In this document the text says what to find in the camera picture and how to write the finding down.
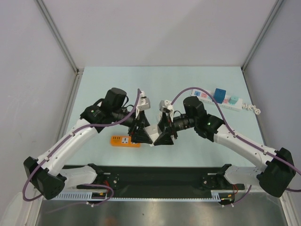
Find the blue cube adapter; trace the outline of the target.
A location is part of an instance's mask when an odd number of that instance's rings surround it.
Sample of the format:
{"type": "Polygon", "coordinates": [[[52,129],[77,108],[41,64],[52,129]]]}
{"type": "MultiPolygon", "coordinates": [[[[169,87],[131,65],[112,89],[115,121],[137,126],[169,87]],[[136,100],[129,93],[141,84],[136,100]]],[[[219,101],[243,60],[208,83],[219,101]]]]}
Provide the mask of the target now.
{"type": "Polygon", "coordinates": [[[226,90],[219,88],[215,89],[213,97],[217,103],[222,104],[224,102],[225,96],[226,90]]]}

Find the mint green charger plug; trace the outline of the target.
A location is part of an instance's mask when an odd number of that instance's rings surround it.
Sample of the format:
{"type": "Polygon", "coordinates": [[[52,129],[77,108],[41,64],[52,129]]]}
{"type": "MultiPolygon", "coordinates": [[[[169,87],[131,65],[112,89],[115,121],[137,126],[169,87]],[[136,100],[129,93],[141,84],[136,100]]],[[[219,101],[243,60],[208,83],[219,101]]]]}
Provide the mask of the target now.
{"type": "Polygon", "coordinates": [[[237,96],[231,96],[229,98],[229,104],[235,105],[238,102],[238,100],[239,100],[239,97],[237,97],[237,96]]]}

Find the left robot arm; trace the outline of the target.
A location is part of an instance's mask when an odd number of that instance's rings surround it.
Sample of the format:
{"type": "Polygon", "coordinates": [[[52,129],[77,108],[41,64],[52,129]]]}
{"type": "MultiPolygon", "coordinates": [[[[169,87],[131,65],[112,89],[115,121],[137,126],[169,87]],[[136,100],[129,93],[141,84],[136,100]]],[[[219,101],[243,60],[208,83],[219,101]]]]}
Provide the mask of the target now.
{"type": "Polygon", "coordinates": [[[93,188],[102,186],[108,190],[109,187],[104,183],[104,171],[95,164],[73,169],[63,167],[87,141],[106,127],[122,124],[129,127],[130,135],[135,134],[135,129],[141,129],[139,119],[144,116],[144,110],[150,108],[149,99],[143,91],[138,90],[130,112],[124,106],[127,102],[125,91],[111,88],[105,98],[97,100],[84,110],[72,129],[53,147],[36,159],[28,157],[24,161],[27,180],[22,190],[23,200],[27,202],[34,200],[25,195],[29,184],[32,184],[47,200],[55,198],[66,188],[76,186],[93,188]]]}

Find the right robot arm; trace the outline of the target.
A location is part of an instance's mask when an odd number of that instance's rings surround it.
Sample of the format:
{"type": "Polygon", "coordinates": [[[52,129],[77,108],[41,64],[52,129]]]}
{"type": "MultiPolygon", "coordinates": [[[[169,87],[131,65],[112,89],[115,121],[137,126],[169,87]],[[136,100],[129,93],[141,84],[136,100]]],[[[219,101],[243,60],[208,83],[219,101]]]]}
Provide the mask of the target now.
{"type": "Polygon", "coordinates": [[[162,100],[162,112],[158,123],[159,137],[154,145],[173,145],[178,132],[193,128],[202,138],[225,146],[250,161],[253,167],[223,166],[217,184],[228,189],[234,184],[259,186],[274,197],[281,197],[296,175],[291,152],[285,148],[276,150],[260,145],[239,133],[235,133],[225,120],[208,114],[203,103],[194,96],[183,101],[185,114],[175,117],[171,101],[162,100]]]}

